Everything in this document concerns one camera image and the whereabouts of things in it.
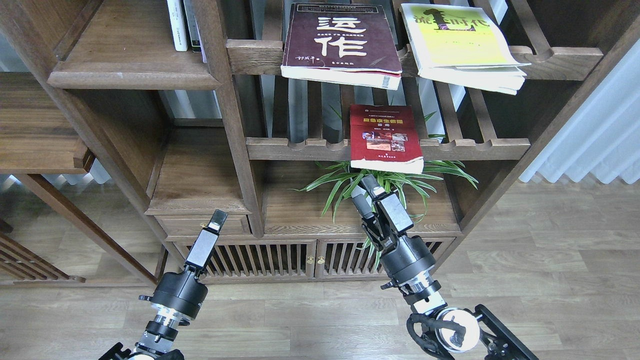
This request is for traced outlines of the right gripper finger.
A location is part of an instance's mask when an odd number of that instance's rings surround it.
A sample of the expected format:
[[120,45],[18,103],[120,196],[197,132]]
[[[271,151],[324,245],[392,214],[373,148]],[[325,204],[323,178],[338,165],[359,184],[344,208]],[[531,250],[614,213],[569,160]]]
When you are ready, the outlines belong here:
[[407,210],[403,207],[397,194],[385,191],[374,175],[368,174],[362,178],[361,186],[367,191],[375,207],[374,216],[381,235],[406,235],[407,230],[414,227]]
[[379,239],[381,229],[378,214],[371,209],[371,205],[363,194],[352,196],[351,199],[361,216],[363,230],[371,239]]

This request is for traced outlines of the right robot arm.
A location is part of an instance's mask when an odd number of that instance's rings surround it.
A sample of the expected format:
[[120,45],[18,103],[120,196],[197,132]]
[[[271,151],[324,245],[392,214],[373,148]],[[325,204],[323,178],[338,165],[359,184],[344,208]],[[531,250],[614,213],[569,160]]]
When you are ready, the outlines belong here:
[[366,175],[359,184],[369,199],[356,194],[353,202],[390,278],[384,289],[398,289],[410,305],[407,332],[426,354],[451,360],[454,353],[466,353],[482,343],[488,360],[536,358],[484,305],[474,311],[448,306],[439,292],[441,285],[430,274],[434,256],[420,236],[407,236],[414,224],[397,194],[387,192],[373,175]]

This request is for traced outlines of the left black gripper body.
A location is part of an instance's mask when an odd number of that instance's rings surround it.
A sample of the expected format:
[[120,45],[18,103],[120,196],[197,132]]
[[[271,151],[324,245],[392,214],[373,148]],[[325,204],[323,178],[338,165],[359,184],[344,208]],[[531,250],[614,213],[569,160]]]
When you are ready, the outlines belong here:
[[180,273],[165,273],[153,295],[140,295],[139,300],[162,305],[195,319],[207,294],[208,288],[198,281],[195,272],[185,269]]

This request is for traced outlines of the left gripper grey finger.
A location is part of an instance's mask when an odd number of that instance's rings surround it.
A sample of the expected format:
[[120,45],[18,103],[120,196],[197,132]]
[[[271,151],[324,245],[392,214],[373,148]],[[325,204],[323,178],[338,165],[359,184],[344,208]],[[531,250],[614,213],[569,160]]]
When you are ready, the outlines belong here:
[[206,271],[226,219],[227,213],[217,209],[210,221],[202,226],[202,230],[186,257],[185,271],[192,272],[194,276],[201,276]]

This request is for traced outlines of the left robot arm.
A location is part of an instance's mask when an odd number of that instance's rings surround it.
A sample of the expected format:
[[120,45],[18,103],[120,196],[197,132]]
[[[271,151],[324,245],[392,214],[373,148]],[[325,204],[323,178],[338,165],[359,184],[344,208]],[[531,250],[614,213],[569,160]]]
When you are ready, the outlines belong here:
[[139,296],[140,300],[151,302],[157,314],[147,323],[135,349],[125,349],[117,342],[101,356],[102,360],[183,360],[185,356],[171,348],[178,336],[178,327],[188,326],[195,319],[208,294],[208,288],[199,278],[206,273],[226,219],[226,212],[215,210],[190,249],[183,271],[166,272],[152,296]]

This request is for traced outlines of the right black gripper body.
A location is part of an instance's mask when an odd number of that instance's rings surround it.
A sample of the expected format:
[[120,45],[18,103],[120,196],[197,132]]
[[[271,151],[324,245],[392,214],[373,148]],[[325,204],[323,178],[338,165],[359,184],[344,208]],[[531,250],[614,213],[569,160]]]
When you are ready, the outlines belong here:
[[381,251],[381,262],[390,281],[381,286],[399,289],[404,296],[432,296],[441,285],[433,280],[430,269],[436,261],[434,255],[418,235],[391,233],[386,238],[370,233],[375,249]]

